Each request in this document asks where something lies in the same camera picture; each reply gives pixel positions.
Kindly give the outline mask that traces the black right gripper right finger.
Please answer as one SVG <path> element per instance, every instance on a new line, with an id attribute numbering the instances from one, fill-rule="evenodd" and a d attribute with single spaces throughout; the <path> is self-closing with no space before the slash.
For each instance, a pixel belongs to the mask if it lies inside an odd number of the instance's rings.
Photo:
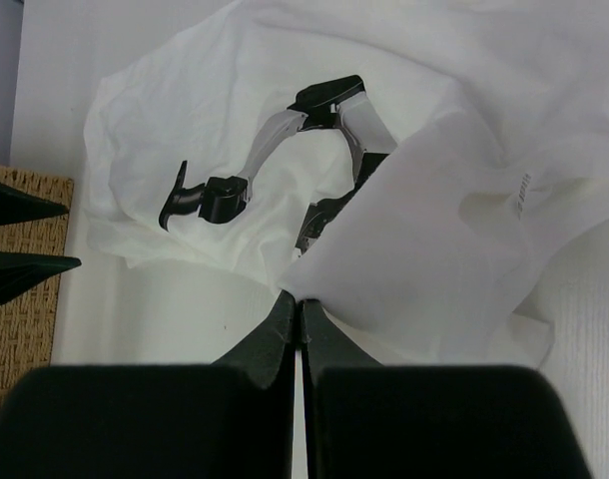
<path id="1" fill-rule="evenodd" d="M 316 300 L 299 314 L 313 478 L 587 478 L 563 404 L 510 365 L 386 366 Z"/>

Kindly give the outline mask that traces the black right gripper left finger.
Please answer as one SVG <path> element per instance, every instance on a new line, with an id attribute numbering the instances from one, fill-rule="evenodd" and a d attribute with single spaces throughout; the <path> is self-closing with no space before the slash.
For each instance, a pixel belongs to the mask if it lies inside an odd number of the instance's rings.
<path id="1" fill-rule="evenodd" d="M 51 366 L 0 411 L 0 478 L 287 478 L 296 304 L 211 364 Z"/>

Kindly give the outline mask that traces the white t shirt robot print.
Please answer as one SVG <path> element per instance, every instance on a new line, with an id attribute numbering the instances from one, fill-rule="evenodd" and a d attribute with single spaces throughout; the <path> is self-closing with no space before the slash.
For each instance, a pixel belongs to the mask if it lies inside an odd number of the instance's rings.
<path id="1" fill-rule="evenodd" d="M 92 247 L 536 366 L 519 305 L 609 220 L 609 1 L 236 1 L 104 79 L 84 138 Z"/>

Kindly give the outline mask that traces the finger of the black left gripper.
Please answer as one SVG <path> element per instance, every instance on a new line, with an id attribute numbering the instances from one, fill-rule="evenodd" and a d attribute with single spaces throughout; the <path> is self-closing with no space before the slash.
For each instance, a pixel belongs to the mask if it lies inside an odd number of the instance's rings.
<path id="1" fill-rule="evenodd" d="M 66 215 L 69 209 L 0 183 L 0 227 Z"/>
<path id="2" fill-rule="evenodd" d="M 76 257 L 0 251 L 0 305 L 81 264 Z"/>

